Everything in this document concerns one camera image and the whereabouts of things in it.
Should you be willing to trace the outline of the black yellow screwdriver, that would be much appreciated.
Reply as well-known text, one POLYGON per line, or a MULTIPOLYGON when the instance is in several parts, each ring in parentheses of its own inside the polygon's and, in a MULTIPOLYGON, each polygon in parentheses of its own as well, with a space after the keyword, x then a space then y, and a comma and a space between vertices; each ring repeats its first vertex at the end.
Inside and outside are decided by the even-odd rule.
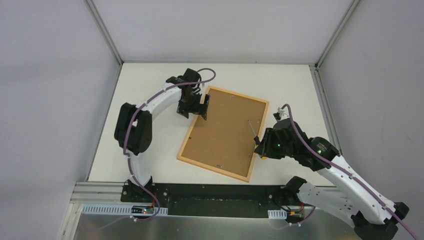
POLYGON ((255 132, 255 130, 254 130, 254 128, 253 128, 253 125, 252 125, 252 123, 250 122, 250 120, 249 120, 249 119, 247 120, 247 122, 248 122, 248 124, 249 124, 249 126, 250 126, 250 129, 251 129, 252 133, 253 133, 253 136, 254 136, 253 140, 254 140, 254 142, 255 142, 255 145, 258 147, 258 146, 261 144, 261 141, 259 140, 259 137, 258 137, 258 135, 256 134, 256 132, 255 132))

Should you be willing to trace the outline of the aluminium corner profile left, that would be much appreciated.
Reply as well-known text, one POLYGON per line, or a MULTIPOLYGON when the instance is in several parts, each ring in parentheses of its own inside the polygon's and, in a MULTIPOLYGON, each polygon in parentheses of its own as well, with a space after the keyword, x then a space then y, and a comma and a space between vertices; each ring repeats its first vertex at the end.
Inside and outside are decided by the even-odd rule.
POLYGON ((96 24, 105 44, 107 45, 109 51, 111 52, 113 58, 115 59, 118 66, 121 68, 124 61, 116 47, 116 44, 113 41, 113 38, 108 31, 108 28, 95 4, 94 0, 84 0, 84 4, 86 5, 90 15, 92 16, 94 23, 96 24))

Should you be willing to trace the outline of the aluminium corner profile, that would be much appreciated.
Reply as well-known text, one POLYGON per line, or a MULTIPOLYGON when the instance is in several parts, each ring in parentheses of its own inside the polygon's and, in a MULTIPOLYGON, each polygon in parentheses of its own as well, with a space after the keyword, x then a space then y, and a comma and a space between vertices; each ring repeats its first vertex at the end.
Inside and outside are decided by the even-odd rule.
POLYGON ((339 151, 342 151, 342 146, 337 130, 337 122, 335 121, 335 110, 333 108, 332 98, 329 95, 330 90, 328 88, 331 85, 331 82, 328 81, 328 77, 330 71, 334 70, 332 60, 334 49, 337 48, 346 27, 350 24, 352 17, 355 15, 361 3, 361 0, 351 0, 349 2, 346 11, 342 15, 342 18, 337 24, 317 61, 309 65, 310 74, 315 87, 328 139, 339 151))
POLYGON ((115 59, 118 66, 121 68, 124 61, 116 47, 116 44, 113 41, 113 38, 108 31, 108 28, 95 4, 94 0, 84 0, 84 4, 86 5, 90 15, 92 16, 94 23, 96 24, 105 44, 107 45, 109 51, 111 52, 113 58, 115 59))

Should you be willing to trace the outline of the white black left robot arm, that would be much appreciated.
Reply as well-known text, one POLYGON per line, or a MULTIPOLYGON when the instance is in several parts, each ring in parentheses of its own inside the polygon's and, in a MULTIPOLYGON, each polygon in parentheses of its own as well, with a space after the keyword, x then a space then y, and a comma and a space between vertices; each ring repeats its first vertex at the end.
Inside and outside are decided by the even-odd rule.
POLYGON ((140 202, 149 201, 153 189, 147 185, 152 179, 148 176, 143 182, 139 181, 139 174, 134 172, 134 158, 145 153, 153 140, 153 121, 164 110, 173 104, 177 104, 176 113, 184 118, 190 115, 198 115, 207 119, 210 102, 209 94, 202 94, 201 88, 216 77, 216 72, 209 68, 212 73, 209 79, 203 79, 201 72, 187 68, 182 75, 169 77, 158 92, 144 100, 141 104, 124 103, 119 110, 113 137, 122 149, 127 159, 130 181, 135 184, 133 195, 140 202))

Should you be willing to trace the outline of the aluminium front table rail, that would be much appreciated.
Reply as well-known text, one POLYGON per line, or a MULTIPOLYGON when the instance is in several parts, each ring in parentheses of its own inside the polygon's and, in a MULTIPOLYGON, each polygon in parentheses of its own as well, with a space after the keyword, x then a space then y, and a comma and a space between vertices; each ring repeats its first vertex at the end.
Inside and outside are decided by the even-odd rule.
POLYGON ((116 204, 121 202, 123 182, 77 182, 70 203, 116 204))

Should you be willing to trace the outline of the brown fibreboard frame backing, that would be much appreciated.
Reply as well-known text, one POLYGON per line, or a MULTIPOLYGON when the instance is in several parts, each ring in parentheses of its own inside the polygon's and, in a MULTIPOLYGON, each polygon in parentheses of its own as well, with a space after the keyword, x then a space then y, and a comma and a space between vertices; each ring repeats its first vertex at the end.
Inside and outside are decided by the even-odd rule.
POLYGON ((206 94, 210 95, 207 120, 194 118, 177 159, 248 183, 257 156, 248 120, 255 133, 261 135, 270 103, 212 86, 206 94))

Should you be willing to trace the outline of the aluminium corner profile right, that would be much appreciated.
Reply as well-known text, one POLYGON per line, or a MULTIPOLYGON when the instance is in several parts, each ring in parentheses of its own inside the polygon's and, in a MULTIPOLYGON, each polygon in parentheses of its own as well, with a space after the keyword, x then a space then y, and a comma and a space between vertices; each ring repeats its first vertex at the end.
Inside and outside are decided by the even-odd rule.
POLYGON ((349 2, 346 11, 342 15, 342 18, 337 24, 317 61, 309 65, 310 74, 315 87, 328 139, 339 151, 342 151, 342 146, 337 130, 337 122, 335 121, 335 110, 333 108, 332 98, 329 95, 330 90, 328 88, 331 85, 331 82, 328 81, 328 77, 330 71, 334 70, 332 60, 334 49, 337 48, 346 27, 350 24, 352 17, 355 15, 361 3, 361 0, 351 0, 349 2))

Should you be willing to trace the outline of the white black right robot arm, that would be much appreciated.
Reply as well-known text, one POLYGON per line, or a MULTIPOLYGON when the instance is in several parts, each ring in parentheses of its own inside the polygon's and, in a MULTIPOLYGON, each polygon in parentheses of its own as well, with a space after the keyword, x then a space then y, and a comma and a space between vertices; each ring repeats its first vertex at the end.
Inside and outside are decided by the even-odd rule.
POLYGON ((288 204, 301 202, 317 207, 348 224, 362 240, 392 240, 399 230, 397 224, 409 212, 405 203, 393 202, 370 186, 328 140, 307 137, 289 118, 267 127, 263 138, 255 136, 254 142, 254 153, 261 158, 292 158, 330 181, 346 196, 323 192, 294 176, 282 189, 288 204))

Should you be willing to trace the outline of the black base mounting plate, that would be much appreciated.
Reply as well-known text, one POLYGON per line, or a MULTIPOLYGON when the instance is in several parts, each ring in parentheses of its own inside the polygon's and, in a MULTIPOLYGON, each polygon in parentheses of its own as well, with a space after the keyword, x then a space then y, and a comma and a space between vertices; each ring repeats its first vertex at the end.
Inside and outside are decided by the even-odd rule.
POLYGON ((284 190, 282 185, 228 185, 151 183, 146 190, 127 180, 120 200, 126 203, 152 203, 171 216, 267 218, 269 211, 303 218, 306 205, 284 190))

